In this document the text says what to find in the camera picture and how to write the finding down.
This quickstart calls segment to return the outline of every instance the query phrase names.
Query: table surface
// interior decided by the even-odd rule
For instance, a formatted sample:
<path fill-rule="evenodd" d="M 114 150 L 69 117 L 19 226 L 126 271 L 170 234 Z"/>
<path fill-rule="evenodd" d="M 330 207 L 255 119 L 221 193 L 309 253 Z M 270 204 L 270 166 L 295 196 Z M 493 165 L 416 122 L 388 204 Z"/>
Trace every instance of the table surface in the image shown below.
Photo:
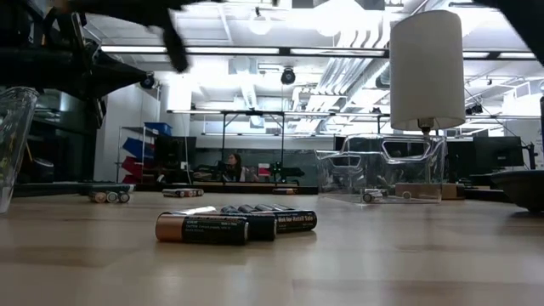
<path fill-rule="evenodd" d="M 160 212 L 279 203 L 314 231 L 247 246 L 156 241 Z M 127 205 L 14 199 L 0 217 L 0 304 L 45 306 L 543 305 L 544 218 L 512 204 L 360 207 L 311 195 L 163 198 Z"/>

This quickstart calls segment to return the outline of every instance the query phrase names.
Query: glass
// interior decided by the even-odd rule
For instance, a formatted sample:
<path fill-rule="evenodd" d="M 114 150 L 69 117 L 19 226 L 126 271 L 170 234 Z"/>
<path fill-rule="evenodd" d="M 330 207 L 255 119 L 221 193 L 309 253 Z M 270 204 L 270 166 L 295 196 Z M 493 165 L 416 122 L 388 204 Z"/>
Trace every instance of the glass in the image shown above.
<path fill-rule="evenodd" d="M 358 204 L 441 201 L 444 137 L 356 134 L 341 151 L 315 154 L 320 196 Z"/>
<path fill-rule="evenodd" d="M 30 88 L 0 93 L 0 213 L 7 212 L 11 202 L 37 97 L 37 91 Z"/>

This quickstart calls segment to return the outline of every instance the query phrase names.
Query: person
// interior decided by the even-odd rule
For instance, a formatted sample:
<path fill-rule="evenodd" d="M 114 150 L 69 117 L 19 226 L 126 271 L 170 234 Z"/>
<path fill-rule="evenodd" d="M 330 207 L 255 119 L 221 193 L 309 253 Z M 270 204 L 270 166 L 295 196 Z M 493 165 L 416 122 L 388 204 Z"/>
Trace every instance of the person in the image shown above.
<path fill-rule="evenodd" d="M 247 182 L 249 179 L 252 179 L 253 182 L 258 181 L 258 177 L 255 174 L 251 174 L 249 169 L 241 165 L 241 157 L 237 153 L 229 155 L 225 175 L 231 182 Z"/>

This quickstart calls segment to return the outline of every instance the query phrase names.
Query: clear plastic cup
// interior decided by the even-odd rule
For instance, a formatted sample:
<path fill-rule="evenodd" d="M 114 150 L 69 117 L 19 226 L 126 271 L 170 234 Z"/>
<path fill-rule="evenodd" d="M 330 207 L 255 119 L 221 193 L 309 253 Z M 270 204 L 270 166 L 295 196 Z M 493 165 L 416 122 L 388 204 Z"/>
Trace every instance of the clear plastic cup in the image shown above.
<path fill-rule="evenodd" d="M 8 211 L 11 202 L 37 97 L 31 88 L 0 93 L 0 214 Z"/>

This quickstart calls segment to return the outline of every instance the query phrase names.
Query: white cylinder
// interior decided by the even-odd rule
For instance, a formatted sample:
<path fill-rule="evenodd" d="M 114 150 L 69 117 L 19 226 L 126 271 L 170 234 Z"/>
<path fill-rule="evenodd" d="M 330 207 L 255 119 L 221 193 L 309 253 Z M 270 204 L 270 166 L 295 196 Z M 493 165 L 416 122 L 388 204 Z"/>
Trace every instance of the white cylinder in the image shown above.
<path fill-rule="evenodd" d="M 415 14 L 391 30 L 391 127 L 418 131 L 465 122 L 462 28 L 444 10 Z"/>

